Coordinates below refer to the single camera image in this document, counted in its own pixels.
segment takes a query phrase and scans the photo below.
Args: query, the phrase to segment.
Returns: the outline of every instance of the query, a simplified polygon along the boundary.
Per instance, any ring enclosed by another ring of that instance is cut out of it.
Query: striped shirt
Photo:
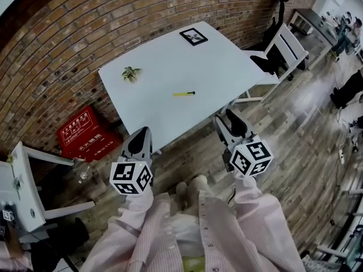
[[[199,194],[206,272],[305,272],[278,200],[262,194],[254,178],[236,179],[235,209]],[[96,243],[81,271],[183,272],[164,193],[126,198],[120,215]]]

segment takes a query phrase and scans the photo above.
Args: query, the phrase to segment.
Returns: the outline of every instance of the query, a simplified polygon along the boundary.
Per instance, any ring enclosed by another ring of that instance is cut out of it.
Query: wooden floor
[[[312,59],[319,44],[314,39],[303,44]],[[336,113],[329,94],[360,67],[360,61],[354,56],[343,56],[339,63],[327,56],[313,72],[297,71],[292,82],[281,83],[266,102],[238,104],[234,108],[254,125],[274,153],[275,159],[268,170],[257,176],[258,186],[280,200],[300,252],[314,251],[318,244],[333,243],[357,201],[357,197],[348,196],[344,191],[361,186],[363,182],[360,163],[363,146],[359,152],[352,153],[343,120],[352,121],[363,112],[360,104],[354,103],[341,114]],[[345,153],[344,165],[339,163],[339,146]],[[223,144],[213,129],[211,118],[162,152],[154,156],[155,194],[172,190],[178,182],[200,173],[207,175],[212,190],[219,197],[226,199],[233,191],[234,179],[225,172],[221,157]],[[116,150],[104,160],[92,163],[93,176],[82,184],[78,180],[84,164],[77,164],[66,176],[54,175],[52,187],[45,188],[43,198],[47,199],[49,208],[89,198],[96,202],[94,208],[77,215],[85,222],[91,239],[76,251],[74,261],[87,257],[107,228],[108,218],[116,215],[117,208],[124,202],[124,197],[108,183],[111,162],[118,154]],[[336,226],[330,225],[331,219]]]

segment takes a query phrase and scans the photo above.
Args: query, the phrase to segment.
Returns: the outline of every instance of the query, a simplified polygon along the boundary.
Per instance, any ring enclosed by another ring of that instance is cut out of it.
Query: picture frame
[[[208,39],[195,28],[190,28],[179,32],[191,45],[196,46],[198,44],[208,41]]]

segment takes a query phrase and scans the photo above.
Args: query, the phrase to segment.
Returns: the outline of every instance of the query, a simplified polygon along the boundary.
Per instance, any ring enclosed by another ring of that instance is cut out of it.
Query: chair backrest
[[[273,45],[278,48],[289,67],[296,67],[308,55],[286,24],[280,27],[264,53],[267,54]]]

